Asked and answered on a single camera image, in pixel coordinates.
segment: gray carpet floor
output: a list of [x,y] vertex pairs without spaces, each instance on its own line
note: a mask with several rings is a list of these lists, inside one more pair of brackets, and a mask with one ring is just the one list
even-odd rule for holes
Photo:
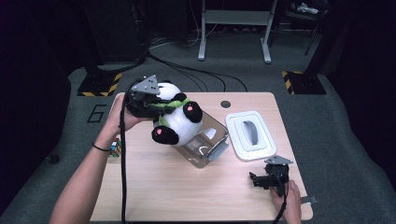
[[[273,62],[265,64],[260,34],[220,35],[207,42],[206,58],[198,62],[199,42],[191,47],[167,44],[149,51],[172,63],[238,77],[248,91],[269,91],[276,97],[291,146],[309,195],[319,203],[313,205],[314,217],[306,223],[396,223],[395,191],[380,167],[367,156],[350,130],[344,105],[329,80],[318,75],[325,95],[289,95],[282,70],[304,71],[318,45],[316,38],[308,56],[304,56],[308,37],[281,32],[270,48]],[[125,64],[105,65],[113,69]],[[123,73],[114,95],[125,91],[136,78],[157,75],[172,80],[182,91],[223,91],[220,81],[193,73],[186,77],[162,63],[147,59],[133,70]],[[96,105],[105,113],[113,97],[77,96],[85,70],[69,76],[72,93],[64,133],[53,150],[61,161],[43,161],[34,175],[0,217],[0,223],[47,223],[60,192],[90,148],[104,120],[87,123]],[[226,91],[244,91],[235,79],[221,77]]]

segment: transparent storage box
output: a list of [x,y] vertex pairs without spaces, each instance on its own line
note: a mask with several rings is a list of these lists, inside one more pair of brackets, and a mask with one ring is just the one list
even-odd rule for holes
[[204,168],[228,147],[227,138],[227,128],[204,111],[198,134],[185,145],[173,147],[195,167]]

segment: black wristband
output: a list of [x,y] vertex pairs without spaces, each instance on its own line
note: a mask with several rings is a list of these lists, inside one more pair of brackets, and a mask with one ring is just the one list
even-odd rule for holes
[[96,149],[101,150],[101,151],[111,151],[111,149],[102,149],[102,148],[99,148],[99,147],[97,147],[94,143],[92,143],[92,146],[93,146],[94,148],[96,148]]

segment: panda plush toy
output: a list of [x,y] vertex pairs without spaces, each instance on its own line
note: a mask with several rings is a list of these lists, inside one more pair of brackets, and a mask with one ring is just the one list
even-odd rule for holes
[[203,111],[174,84],[160,82],[158,87],[160,94],[157,97],[170,102],[166,106],[173,107],[173,111],[154,118],[151,137],[160,144],[183,146],[199,132]]

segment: yellow and black hazard tape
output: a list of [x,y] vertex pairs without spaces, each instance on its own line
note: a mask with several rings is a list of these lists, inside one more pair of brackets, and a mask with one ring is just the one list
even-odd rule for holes
[[288,89],[289,94],[295,94],[293,86],[291,85],[291,81],[289,79],[289,73],[293,74],[303,74],[303,72],[289,72],[289,71],[282,71],[282,77],[285,81],[286,89]]
[[114,81],[108,91],[79,91],[78,96],[111,96],[119,85],[121,77],[122,73],[119,73],[114,77]]

